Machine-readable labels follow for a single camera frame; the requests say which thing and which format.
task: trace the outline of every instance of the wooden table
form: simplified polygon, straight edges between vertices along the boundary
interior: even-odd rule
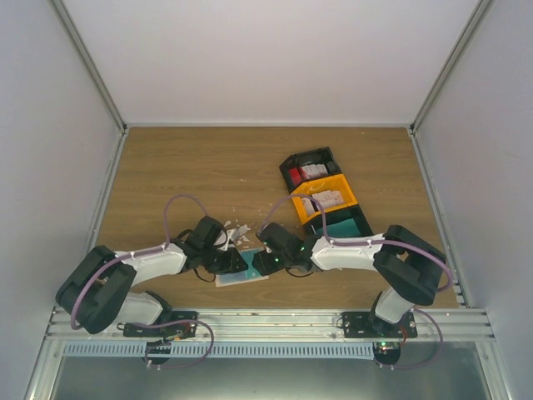
[[[405,129],[328,127],[133,128],[126,140],[98,242],[113,250],[162,243],[162,209],[176,193],[198,196],[228,228],[247,224],[252,242],[269,208],[287,190],[279,164],[293,153],[329,146],[375,233],[391,224],[409,228],[441,248],[416,156]],[[191,200],[169,212],[173,235],[194,228],[202,216]],[[292,203],[274,221],[302,229]],[[386,282],[374,272],[343,270],[215,287],[192,272],[159,277],[134,288],[153,290],[185,308],[369,308]],[[440,308],[457,307],[454,293],[440,293]]]

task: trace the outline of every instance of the white wall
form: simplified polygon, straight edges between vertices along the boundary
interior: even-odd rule
[[[130,125],[414,119],[476,0],[66,0]]]
[[[519,399],[533,398],[533,2],[496,1],[423,122],[446,221]]]
[[[43,0],[1,1],[0,388],[26,390],[118,132]]]

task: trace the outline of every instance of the orange bin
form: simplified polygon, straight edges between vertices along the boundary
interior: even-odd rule
[[[330,211],[355,206],[357,204],[356,197],[351,191],[350,185],[348,185],[348,182],[346,181],[346,178],[342,173],[338,175],[332,175],[330,177],[315,179],[309,182],[304,182],[299,187],[294,189],[292,193],[308,194],[309,196],[311,196],[313,194],[325,192],[326,190],[338,190],[341,193],[342,199],[344,200],[344,204],[340,206],[326,208],[327,213]],[[312,215],[308,216],[301,198],[293,197],[292,202],[294,203],[294,207],[296,207],[296,211],[298,212],[298,217],[300,218],[302,225],[311,221],[314,217],[320,215],[320,211],[317,211],[314,212]]]

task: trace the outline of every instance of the gray floor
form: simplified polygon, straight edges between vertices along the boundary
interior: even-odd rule
[[[401,361],[420,361],[434,348],[408,343]],[[68,357],[56,388],[55,400],[490,398],[469,343],[447,343],[438,362],[415,371],[384,371],[362,360],[213,358],[158,372],[147,371],[140,358]]]

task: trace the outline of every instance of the gray wall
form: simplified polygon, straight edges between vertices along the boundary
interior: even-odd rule
[[[496,1],[420,138],[476,306],[533,398],[533,2]]]
[[[47,2],[1,9],[0,388],[11,400],[83,254],[117,130]]]

